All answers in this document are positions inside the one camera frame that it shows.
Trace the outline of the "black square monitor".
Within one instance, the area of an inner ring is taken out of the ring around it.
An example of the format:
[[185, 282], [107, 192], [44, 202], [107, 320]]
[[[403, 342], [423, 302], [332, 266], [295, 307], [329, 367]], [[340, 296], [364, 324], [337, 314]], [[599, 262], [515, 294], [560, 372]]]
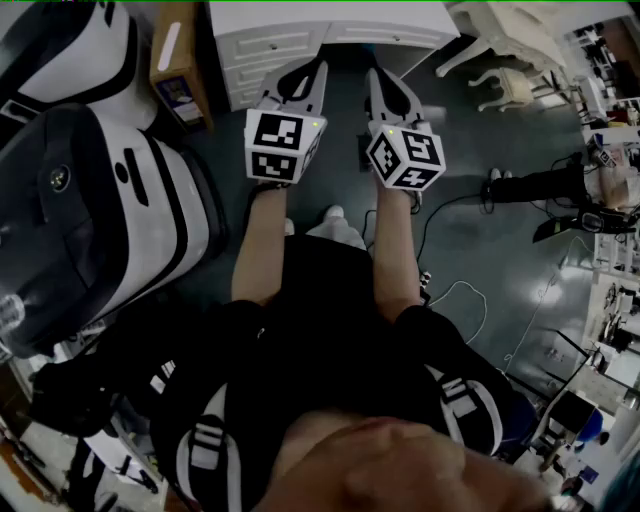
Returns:
[[565, 390], [549, 409], [548, 429], [558, 438], [573, 443], [589, 422], [596, 407], [589, 401]]

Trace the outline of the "person's grey trousers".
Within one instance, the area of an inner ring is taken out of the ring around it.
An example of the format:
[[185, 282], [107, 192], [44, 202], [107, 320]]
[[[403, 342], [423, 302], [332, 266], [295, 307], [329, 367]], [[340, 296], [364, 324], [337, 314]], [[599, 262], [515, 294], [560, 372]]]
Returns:
[[309, 236], [326, 239], [365, 250], [366, 245], [360, 232], [352, 227], [344, 217], [326, 217], [317, 226], [306, 232]]

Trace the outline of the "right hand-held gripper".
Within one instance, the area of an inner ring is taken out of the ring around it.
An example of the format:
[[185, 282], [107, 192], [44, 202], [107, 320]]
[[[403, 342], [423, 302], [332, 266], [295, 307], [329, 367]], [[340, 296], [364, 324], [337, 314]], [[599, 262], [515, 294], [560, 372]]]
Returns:
[[425, 118], [417, 96], [395, 74], [378, 66], [365, 80], [371, 168], [388, 189], [424, 192], [445, 171], [441, 137]]

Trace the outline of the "person's black shirt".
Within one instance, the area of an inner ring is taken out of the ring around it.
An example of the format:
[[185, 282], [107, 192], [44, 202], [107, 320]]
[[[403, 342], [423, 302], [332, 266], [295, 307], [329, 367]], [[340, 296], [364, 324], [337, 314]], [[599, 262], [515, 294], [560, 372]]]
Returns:
[[278, 294], [216, 307], [178, 349], [151, 436], [202, 512], [250, 512], [286, 430], [313, 411], [426, 424], [486, 455], [504, 438], [505, 378], [426, 306], [388, 322], [371, 257], [341, 243], [287, 237]]

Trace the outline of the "white black massage chair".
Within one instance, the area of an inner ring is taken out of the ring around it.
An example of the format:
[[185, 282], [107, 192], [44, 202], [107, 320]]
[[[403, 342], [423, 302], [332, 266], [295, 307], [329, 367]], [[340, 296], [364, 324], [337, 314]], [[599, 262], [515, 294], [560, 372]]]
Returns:
[[51, 353], [217, 255], [223, 225], [194, 153], [84, 105], [40, 114], [0, 149], [0, 297], [26, 306], [0, 348]]
[[116, 2], [34, 2], [0, 31], [0, 119], [22, 125], [78, 103], [148, 130], [158, 116], [148, 58], [136, 20]]

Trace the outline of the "person's left forearm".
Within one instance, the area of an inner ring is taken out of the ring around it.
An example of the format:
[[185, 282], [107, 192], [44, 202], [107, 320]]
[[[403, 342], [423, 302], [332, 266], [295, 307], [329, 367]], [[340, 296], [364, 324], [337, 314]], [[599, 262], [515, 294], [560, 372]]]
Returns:
[[267, 304], [282, 285], [287, 189], [259, 186], [231, 280], [231, 300]]

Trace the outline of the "black bag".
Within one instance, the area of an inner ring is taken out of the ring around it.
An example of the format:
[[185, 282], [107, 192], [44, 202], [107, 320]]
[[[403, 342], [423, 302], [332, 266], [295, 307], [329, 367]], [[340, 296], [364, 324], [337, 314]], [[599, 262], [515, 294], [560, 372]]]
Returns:
[[28, 417], [66, 435], [91, 437], [109, 422], [136, 367], [131, 357], [107, 349], [47, 363], [32, 380]]

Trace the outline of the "person's right forearm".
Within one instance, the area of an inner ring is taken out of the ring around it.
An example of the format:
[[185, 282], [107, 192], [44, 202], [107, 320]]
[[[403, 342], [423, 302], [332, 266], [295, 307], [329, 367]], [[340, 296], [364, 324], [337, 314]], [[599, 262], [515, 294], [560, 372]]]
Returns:
[[377, 309], [390, 323], [420, 304], [411, 199], [406, 192], [381, 184], [377, 184], [373, 292]]

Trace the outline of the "white carved wooden chair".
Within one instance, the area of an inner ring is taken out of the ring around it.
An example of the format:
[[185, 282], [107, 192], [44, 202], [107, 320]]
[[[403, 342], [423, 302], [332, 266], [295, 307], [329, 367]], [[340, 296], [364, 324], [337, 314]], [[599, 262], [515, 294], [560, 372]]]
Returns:
[[468, 18], [475, 40], [435, 71], [445, 77], [455, 67], [491, 50], [498, 56], [514, 56], [534, 69], [534, 76], [545, 72], [566, 74], [567, 64], [544, 19], [521, 2], [459, 2], [447, 8], [459, 25]]

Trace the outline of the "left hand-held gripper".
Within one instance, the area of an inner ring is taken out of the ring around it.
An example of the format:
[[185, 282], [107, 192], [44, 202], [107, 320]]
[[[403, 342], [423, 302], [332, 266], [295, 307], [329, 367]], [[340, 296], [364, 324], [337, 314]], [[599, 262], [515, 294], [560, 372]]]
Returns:
[[246, 111], [246, 175], [293, 185], [310, 165], [328, 121], [322, 115], [328, 64], [300, 58], [265, 75], [258, 103]]

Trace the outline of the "brown cardboard box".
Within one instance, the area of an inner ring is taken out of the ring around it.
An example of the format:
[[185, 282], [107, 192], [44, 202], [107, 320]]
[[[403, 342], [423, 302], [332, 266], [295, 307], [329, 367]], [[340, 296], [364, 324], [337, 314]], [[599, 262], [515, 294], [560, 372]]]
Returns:
[[205, 80], [197, 60], [197, 18], [194, 2], [161, 4], [151, 45], [152, 89], [188, 133], [213, 130]]

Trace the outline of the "white drawer desk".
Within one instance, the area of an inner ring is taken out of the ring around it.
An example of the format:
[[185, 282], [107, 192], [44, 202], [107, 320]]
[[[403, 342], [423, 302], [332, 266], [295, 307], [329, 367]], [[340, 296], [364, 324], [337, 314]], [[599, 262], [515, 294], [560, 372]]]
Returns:
[[372, 45], [403, 78], [460, 36], [440, 1], [211, 2], [208, 15], [232, 111], [253, 104], [269, 72], [324, 45]]

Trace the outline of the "clear plastic bottle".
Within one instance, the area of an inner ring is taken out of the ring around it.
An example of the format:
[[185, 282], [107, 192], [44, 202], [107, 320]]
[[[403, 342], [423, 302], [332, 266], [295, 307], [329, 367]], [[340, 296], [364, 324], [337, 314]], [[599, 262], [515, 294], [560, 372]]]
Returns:
[[26, 306], [17, 294], [0, 297], [0, 342], [4, 343], [9, 335], [17, 329], [26, 316]]

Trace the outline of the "white carved stool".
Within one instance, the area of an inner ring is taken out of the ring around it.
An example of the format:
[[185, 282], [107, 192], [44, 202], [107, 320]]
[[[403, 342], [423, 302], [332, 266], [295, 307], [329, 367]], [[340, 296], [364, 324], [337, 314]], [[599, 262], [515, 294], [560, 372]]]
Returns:
[[487, 70], [479, 78], [469, 80], [467, 85], [476, 87], [491, 78], [498, 80], [502, 96], [480, 104], [477, 107], [479, 112], [483, 112], [489, 107], [497, 107], [499, 112], [504, 112], [507, 109], [523, 108], [534, 102], [535, 98], [527, 76], [523, 72], [511, 68], [500, 67]]

